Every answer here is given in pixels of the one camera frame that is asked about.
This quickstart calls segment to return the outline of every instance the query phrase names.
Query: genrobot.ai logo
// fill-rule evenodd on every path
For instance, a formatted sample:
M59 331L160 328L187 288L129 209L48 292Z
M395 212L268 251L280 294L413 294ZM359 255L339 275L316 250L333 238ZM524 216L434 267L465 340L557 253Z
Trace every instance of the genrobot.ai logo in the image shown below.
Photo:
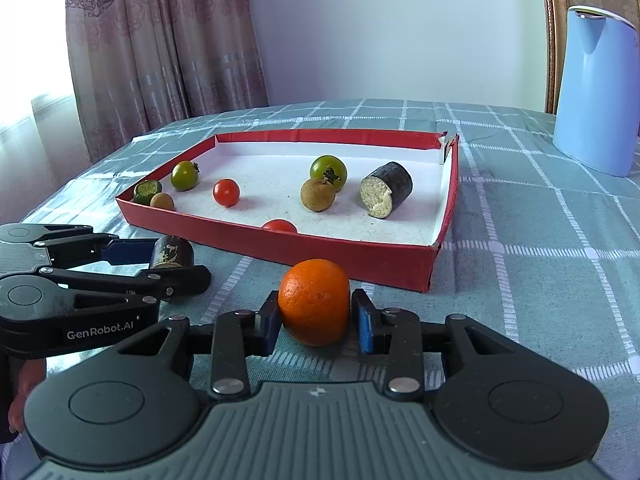
M111 326L106 326L106 325L101 327L92 326L87 330L79 330L77 332L73 330L69 330L69 332L66 333L66 338L67 339L84 339L86 337L92 337L96 335L104 335L104 334L110 334L113 332L122 332L123 330L131 330L132 328L133 328L133 321L127 321L124 325L121 325L120 323L118 323Z

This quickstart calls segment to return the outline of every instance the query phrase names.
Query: dark cylindrical object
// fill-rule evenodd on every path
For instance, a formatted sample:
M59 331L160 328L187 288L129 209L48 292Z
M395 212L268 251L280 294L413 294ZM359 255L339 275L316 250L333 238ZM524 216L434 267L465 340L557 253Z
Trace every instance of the dark cylindrical object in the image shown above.
M374 218L386 218L414 190L411 175L397 162L388 162L360 183L360 197Z
M0 444L12 442L18 433L9 431L9 407L14 400L9 357L0 351Z
M188 240L168 235L158 238L154 252L151 254L149 269L191 266L193 266L193 247Z

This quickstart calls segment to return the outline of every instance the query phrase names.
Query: cut cucumber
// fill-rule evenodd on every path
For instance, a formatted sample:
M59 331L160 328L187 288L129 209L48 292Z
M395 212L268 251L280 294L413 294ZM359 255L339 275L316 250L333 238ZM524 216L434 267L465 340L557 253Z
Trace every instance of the cut cucumber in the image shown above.
M157 180L145 180L133 189L133 202L136 204L150 205L155 194L162 191L162 184Z

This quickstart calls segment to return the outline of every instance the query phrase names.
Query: screw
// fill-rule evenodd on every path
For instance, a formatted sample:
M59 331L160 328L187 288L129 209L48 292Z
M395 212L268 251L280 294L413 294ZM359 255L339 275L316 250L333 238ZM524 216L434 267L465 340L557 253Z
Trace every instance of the screw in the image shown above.
M220 395L239 394L244 390L244 383L240 379L220 379L213 383L212 390Z
M412 394L420 389L420 383L411 377L396 377L389 381L389 389L396 394Z

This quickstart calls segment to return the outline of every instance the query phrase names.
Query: blue kettle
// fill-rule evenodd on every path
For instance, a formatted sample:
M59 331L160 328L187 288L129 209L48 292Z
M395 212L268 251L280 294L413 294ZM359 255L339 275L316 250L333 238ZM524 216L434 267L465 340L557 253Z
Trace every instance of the blue kettle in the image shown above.
M640 126L638 32L596 7L568 11L554 145L594 170L627 176Z

